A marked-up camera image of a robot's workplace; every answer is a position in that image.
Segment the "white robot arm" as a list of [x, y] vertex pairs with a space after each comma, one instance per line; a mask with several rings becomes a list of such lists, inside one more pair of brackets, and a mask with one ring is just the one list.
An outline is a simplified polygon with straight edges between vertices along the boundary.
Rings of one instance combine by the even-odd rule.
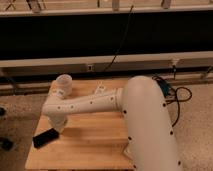
[[135, 76], [123, 87], [69, 99], [59, 85], [43, 104], [51, 126], [62, 131], [69, 114], [113, 112], [123, 114], [136, 171], [183, 171], [167, 104], [158, 83]]

